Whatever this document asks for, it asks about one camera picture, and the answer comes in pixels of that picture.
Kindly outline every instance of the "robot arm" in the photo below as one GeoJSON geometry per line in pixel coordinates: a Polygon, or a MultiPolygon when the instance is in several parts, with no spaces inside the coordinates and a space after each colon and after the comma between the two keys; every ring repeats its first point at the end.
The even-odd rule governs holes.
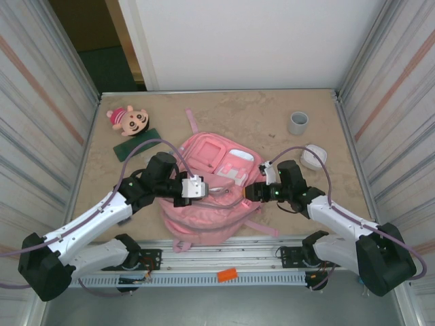
{"type": "Polygon", "coordinates": [[[87,249],[85,246],[111,226],[153,203],[155,197],[172,198],[174,206],[188,206],[192,200],[199,200],[207,194],[208,186],[202,177],[179,173],[173,156],[157,153],[147,168],[123,179],[114,195],[109,192],[77,219],[43,237],[33,233],[25,238],[22,248],[44,242],[50,244],[21,254],[18,271],[41,300],[49,301],[60,295],[73,280],[85,274],[110,266],[134,267],[139,260],[140,246],[126,234],[99,246],[87,249]],[[171,179],[174,170],[176,176],[171,179]],[[110,203],[102,209],[103,203],[112,195],[110,203]],[[97,211],[91,220],[77,228],[97,211]]]}
{"type": "Polygon", "coordinates": [[[382,238],[363,225],[380,230],[403,242],[398,229],[387,223],[379,225],[367,221],[332,202],[325,193],[308,187],[299,166],[293,160],[278,164],[281,183],[276,182],[270,162],[260,166],[266,182],[245,188],[245,197],[251,201],[289,202],[294,211],[318,221],[336,234],[316,232],[302,242],[304,260],[315,266],[331,261],[360,275],[364,284],[376,295],[385,295],[400,283],[412,277],[417,269],[410,253],[396,243],[382,238]]]}

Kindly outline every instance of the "doll face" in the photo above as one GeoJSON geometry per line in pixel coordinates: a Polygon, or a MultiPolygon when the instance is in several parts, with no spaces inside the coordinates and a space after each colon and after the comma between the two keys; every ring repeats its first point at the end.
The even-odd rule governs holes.
{"type": "Polygon", "coordinates": [[[143,130],[148,123],[148,114],[143,111],[127,111],[121,119],[124,130],[122,136],[133,136],[143,130]]]}

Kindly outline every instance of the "orange object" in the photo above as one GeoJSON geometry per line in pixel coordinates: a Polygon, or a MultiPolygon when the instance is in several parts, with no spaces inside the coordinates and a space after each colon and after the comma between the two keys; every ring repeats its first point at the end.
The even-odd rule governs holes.
{"type": "Polygon", "coordinates": [[[217,281],[219,283],[226,282],[228,280],[233,280],[239,277],[235,268],[230,268],[229,270],[222,270],[217,274],[217,281]]]}

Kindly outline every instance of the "white wall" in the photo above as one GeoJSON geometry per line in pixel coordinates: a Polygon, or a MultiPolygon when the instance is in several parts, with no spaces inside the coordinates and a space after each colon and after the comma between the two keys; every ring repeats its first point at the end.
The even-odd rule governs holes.
{"type": "Polygon", "coordinates": [[[335,88],[384,0],[120,0],[149,90],[335,88]]]}

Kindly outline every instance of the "pink backpack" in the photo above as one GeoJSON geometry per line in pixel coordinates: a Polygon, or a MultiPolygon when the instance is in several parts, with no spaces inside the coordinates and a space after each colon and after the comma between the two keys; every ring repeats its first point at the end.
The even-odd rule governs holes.
{"type": "MultiPolygon", "coordinates": [[[[190,110],[186,110],[194,132],[197,130],[190,110]]],[[[230,238],[243,224],[278,236],[276,229],[249,220],[261,208],[242,196],[243,188],[264,181],[258,165],[263,159],[254,151],[218,134],[200,132],[179,148],[194,174],[209,184],[209,196],[191,206],[174,207],[159,198],[164,224],[175,235],[175,252],[186,251],[192,244],[218,245],[230,238]]],[[[185,170],[179,159],[180,171],[185,170]]]]}

